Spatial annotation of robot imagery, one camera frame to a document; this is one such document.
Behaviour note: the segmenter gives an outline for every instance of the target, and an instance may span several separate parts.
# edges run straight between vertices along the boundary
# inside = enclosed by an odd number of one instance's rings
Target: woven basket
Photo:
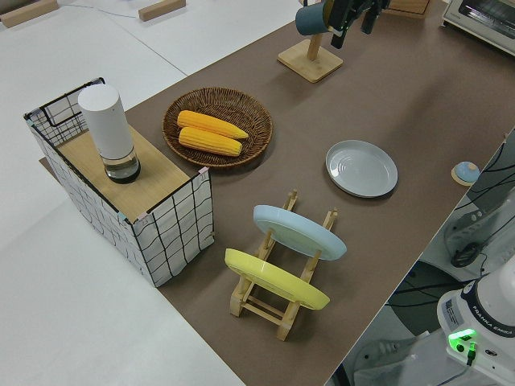
[[[223,119],[244,130],[249,137],[239,140],[243,145],[241,154],[229,157],[182,146],[177,126],[177,116],[182,110]],[[255,159],[268,146],[272,128],[270,114],[258,101],[230,88],[201,88],[182,95],[171,104],[163,118],[163,135],[171,149],[190,162],[213,168],[240,166]]]

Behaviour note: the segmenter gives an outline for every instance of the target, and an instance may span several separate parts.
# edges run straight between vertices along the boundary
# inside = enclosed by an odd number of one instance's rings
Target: yellow corn
[[[177,125],[179,127],[197,127],[202,130],[211,131],[212,133],[234,139],[249,137],[245,131],[232,123],[190,110],[183,110],[179,113],[179,116],[177,117]]]
[[[183,127],[179,133],[179,143],[192,149],[231,157],[241,153],[240,142],[196,127]]]

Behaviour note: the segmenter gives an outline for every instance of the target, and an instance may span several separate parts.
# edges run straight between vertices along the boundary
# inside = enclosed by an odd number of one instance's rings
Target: yellow plate
[[[329,303],[329,297],[313,285],[248,253],[228,248],[225,264],[238,275],[306,308],[322,310]]]

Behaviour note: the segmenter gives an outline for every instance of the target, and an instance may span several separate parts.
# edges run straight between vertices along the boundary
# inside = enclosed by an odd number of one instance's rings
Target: wooden block
[[[186,0],[162,0],[161,2],[156,2],[151,6],[146,6],[139,10],[139,18],[143,22],[146,22],[147,20],[157,18],[173,10],[183,8],[184,6],[186,6]]]
[[[0,16],[2,23],[7,28],[17,26],[18,24],[24,23],[33,18],[37,18],[42,14],[47,14],[53,10],[57,10],[59,4],[56,0],[39,0],[28,6],[22,6],[17,10],[12,10]]]
[[[310,42],[309,39],[303,40],[281,52],[278,55],[278,61],[297,72],[303,78],[316,83],[339,68],[344,61],[323,47],[319,48],[316,59],[308,59],[307,52]]]
[[[425,18],[430,0],[391,0],[386,14],[398,14],[410,18]]]
[[[89,131],[60,145],[60,152],[131,223],[189,180],[172,161],[130,128],[142,171],[133,183],[111,181]]]

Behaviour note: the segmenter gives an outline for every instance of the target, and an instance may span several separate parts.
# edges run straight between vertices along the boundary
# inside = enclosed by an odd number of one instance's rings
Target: brown table mat
[[[513,57],[441,27],[445,4],[434,3],[422,20],[383,14],[371,35],[356,22],[341,50],[324,36],[323,46],[344,64],[317,84],[276,60],[304,39],[289,24],[127,113],[134,128],[192,175],[198,167],[173,154],[161,133],[176,98],[221,86],[252,95],[270,111],[274,136],[262,163],[213,172],[215,244],[160,287],[248,385],[323,384],[465,193],[451,168],[465,160],[484,166],[515,123]],[[347,139],[371,142],[392,157],[399,172],[393,194],[360,199],[330,180],[325,155]],[[262,239],[254,205],[281,206],[293,188],[296,211],[311,220],[339,209],[333,232],[348,252],[319,263],[312,284],[331,302],[321,311],[302,309],[281,342],[265,319],[229,314],[237,275],[226,268],[224,252],[254,253]],[[302,271],[304,257],[275,248],[270,262]]]

